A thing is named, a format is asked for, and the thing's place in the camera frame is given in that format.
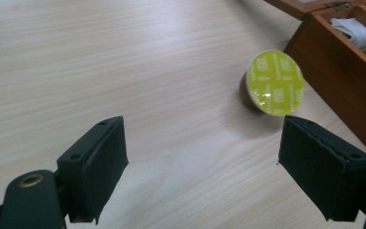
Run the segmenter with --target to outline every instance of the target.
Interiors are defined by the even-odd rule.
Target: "wooden table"
[[[0,1],[0,201],[123,115],[130,165],[99,225],[69,228],[362,228],[325,221],[276,165],[283,118],[238,96],[298,26],[258,0]],[[310,86],[294,115],[366,152]]]

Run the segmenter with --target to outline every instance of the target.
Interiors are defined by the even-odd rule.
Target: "white paper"
[[[355,18],[331,19],[332,26],[350,36],[350,41],[359,49],[366,49],[366,27]]]

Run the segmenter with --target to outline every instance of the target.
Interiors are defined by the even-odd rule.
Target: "light wood grain surface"
[[[69,228],[362,228],[325,221],[276,165],[283,118],[238,96],[298,26],[259,0],[0,1],[0,201],[123,115],[130,165],[99,225]],[[294,115],[366,152],[310,86]]]

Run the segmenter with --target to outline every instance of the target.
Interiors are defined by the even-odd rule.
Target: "wooden box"
[[[366,145],[366,53],[330,22],[331,18],[355,18],[366,27],[366,1],[349,1],[346,5],[333,4],[333,0],[265,1],[302,20],[284,52]]]

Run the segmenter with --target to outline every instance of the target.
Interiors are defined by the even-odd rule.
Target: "yellow capsule lid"
[[[280,51],[265,51],[254,59],[246,74],[246,87],[254,104],[269,115],[292,113],[304,97],[301,70]]]

